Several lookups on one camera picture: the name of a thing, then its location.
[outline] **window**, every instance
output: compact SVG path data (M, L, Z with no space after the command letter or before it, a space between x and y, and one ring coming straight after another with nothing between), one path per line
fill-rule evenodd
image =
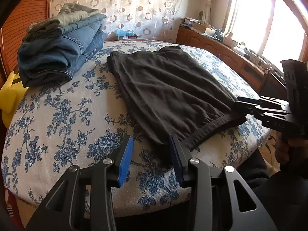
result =
M245 42L281 71L280 61L299 59L305 32L283 0L237 0L235 10L229 23L234 40Z

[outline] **chair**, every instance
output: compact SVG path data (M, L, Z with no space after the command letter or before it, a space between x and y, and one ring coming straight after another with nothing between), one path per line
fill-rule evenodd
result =
M258 95L288 101L286 87L269 71L263 77Z

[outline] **bed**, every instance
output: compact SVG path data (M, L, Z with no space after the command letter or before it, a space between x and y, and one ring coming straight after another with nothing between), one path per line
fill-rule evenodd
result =
M22 200L38 205L71 165L93 166L117 148L118 138L134 137L134 151L126 183L113 189L116 217L168 208L189 199L190 189L176 182L131 120L116 80L106 64L111 51L124 54L157 51L175 44L151 41L106 42L65 84L30 88L18 106L7 132L2 175L5 186ZM203 49L181 46L235 96L258 98L232 69ZM192 154L210 166L238 167L263 146L269 129L251 116L238 127L222 131ZM86 211L90 188L87 187Z

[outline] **window pane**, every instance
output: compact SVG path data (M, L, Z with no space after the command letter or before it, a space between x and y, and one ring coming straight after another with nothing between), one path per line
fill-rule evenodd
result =
M298 60L304 29L283 0L276 0L274 18L263 56L282 71L280 61Z
M233 39L258 52L270 17L271 0L240 0L232 29Z

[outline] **stack of folded clothes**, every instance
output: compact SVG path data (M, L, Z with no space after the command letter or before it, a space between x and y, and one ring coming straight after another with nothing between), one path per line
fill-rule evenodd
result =
M98 9L65 3L57 16L31 24L18 50L23 86L70 81L103 47L105 18Z

